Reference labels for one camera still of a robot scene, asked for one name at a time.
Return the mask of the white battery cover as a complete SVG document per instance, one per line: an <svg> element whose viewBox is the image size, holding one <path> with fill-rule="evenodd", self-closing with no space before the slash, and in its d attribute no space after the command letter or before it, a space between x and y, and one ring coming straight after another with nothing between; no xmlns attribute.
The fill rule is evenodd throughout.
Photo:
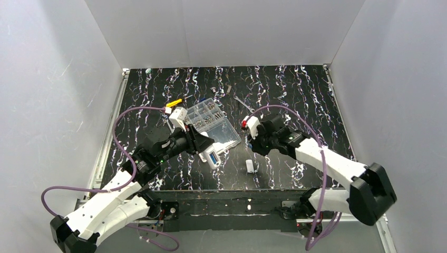
<svg viewBox="0 0 447 253"><path fill-rule="evenodd" d="M254 168L254 163L252 160L246 160L246 169L247 169L247 173L254 173L255 172L255 168Z"/></svg>

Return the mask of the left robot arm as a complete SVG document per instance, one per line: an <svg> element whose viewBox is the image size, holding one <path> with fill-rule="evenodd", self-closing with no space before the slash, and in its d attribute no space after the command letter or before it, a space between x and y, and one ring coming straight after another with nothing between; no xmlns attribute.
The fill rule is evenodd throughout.
<svg viewBox="0 0 447 253"><path fill-rule="evenodd" d="M53 241L62 252L95 252L107 237L126 225L162 213L163 200L144 186L161 172L163 162L183 152L209 152L210 166L216 168L219 158L214 143L192 124L174 132L153 130L101 192L67 216L56 215L51 220Z"/></svg>

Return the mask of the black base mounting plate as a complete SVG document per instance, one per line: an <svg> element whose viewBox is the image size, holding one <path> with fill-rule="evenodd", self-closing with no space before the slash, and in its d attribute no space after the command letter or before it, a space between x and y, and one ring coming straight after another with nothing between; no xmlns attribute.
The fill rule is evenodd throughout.
<svg viewBox="0 0 447 253"><path fill-rule="evenodd" d="M297 220L282 207L297 203L304 190L159 190L165 232L195 230L279 230L296 232Z"/></svg>

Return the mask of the yellow handled screwdriver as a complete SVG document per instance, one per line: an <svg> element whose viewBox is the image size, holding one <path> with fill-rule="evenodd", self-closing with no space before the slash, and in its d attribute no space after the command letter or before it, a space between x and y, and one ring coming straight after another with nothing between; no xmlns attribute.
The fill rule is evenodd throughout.
<svg viewBox="0 0 447 253"><path fill-rule="evenodd" d="M166 108L172 108L174 106L177 106L178 104L181 104L182 102L183 102L183 99L177 99L175 101L167 103Z"/></svg>

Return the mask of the blue silver wrench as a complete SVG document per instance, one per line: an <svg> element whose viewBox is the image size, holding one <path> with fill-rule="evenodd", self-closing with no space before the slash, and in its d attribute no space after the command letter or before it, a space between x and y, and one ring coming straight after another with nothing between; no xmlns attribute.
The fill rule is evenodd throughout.
<svg viewBox="0 0 447 253"><path fill-rule="evenodd" d="M241 100L239 97L234 96L234 99L236 101L238 101L242 106L244 106L250 113L253 113L255 111L254 108L252 108L251 106L247 105L243 100Z"/></svg>

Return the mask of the clear plastic organizer box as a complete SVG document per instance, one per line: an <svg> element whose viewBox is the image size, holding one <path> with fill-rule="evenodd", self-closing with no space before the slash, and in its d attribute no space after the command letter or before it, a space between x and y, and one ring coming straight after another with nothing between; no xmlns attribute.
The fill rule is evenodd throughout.
<svg viewBox="0 0 447 253"><path fill-rule="evenodd" d="M196 130L214 139L218 154L236 147L241 137L218 104L212 99L205 99L187 109L186 124L193 124Z"/></svg>

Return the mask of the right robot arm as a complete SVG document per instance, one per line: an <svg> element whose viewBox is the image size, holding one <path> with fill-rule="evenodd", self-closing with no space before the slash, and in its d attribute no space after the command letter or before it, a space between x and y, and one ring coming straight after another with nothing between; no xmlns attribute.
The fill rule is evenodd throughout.
<svg viewBox="0 0 447 253"><path fill-rule="evenodd" d="M259 121L246 116L242 128L249 131L247 140L254 153L262 156L278 150L308 164L336 180L341 190L311 188L289 208L295 217L312 217L317 211L349 213L361 223L372 226L397 202L397 196L383 166L370 166L320 148L317 141L301 130L285 125L280 116Z"/></svg>

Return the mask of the white remote control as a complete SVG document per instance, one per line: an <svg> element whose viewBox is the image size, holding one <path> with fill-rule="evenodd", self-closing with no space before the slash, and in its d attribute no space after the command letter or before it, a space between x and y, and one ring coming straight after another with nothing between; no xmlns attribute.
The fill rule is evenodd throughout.
<svg viewBox="0 0 447 253"><path fill-rule="evenodd" d="M206 160L212 170L216 170L221 166L221 158L217 154L214 144L208 146L203 152L199 153L199 155Z"/></svg>

